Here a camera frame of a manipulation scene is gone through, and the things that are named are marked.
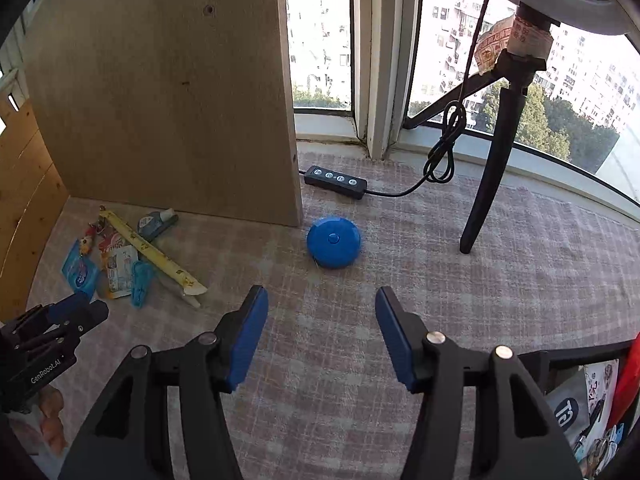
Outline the person's left hand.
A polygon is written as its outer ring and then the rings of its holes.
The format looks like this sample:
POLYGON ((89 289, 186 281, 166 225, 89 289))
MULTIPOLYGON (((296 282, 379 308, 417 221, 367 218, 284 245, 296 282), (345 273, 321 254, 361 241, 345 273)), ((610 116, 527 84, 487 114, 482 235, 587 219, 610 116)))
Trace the person's left hand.
POLYGON ((62 393, 45 386, 27 402, 21 412, 9 414, 10 427, 28 455, 44 452, 61 457, 67 446, 60 414, 64 408, 62 393))

